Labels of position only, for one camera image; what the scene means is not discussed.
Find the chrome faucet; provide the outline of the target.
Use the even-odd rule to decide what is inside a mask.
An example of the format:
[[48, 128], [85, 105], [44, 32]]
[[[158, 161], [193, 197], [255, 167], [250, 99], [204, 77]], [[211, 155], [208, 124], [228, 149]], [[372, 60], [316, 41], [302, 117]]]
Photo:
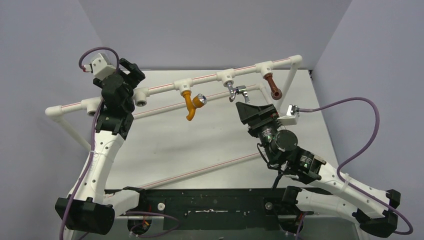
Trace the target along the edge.
[[225, 84], [229, 92], [229, 97], [228, 97], [229, 101], [232, 103], [234, 102], [236, 95], [242, 95], [245, 103], [249, 104], [251, 101], [248, 95], [247, 87], [245, 85], [234, 86], [233, 84], [234, 83], [231, 81]]

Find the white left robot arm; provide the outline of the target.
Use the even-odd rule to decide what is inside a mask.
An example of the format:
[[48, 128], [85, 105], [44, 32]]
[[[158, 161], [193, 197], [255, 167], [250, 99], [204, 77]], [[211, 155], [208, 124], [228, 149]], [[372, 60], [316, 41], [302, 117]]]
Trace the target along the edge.
[[134, 90], [145, 79], [135, 63], [121, 58], [119, 64], [128, 72], [98, 76], [93, 81], [101, 88], [102, 100], [94, 115], [86, 164], [68, 196], [55, 203], [64, 229], [106, 235], [116, 217], [127, 210], [136, 215], [147, 211], [148, 200], [133, 187], [126, 187], [111, 198], [105, 195], [112, 165], [134, 120]]

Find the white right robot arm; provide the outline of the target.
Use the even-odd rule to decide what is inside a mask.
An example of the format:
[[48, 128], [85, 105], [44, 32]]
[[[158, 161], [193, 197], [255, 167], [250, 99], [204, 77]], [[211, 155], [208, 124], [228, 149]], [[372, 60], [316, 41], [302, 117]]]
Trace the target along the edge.
[[268, 169], [277, 171], [273, 187], [282, 177], [319, 188], [325, 194], [288, 186], [281, 199], [282, 209], [289, 214], [324, 213], [348, 220], [364, 232], [387, 238], [397, 232], [401, 194], [380, 190], [341, 172], [317, 154], [299, 146], [298, 137], [285, 125], [295, 124], [302, 109], [290, 105], [280, 116], [273, 104], [255, 106], [236, 104], [239, 119], [248, 133], [259, 139], [257, 149]]

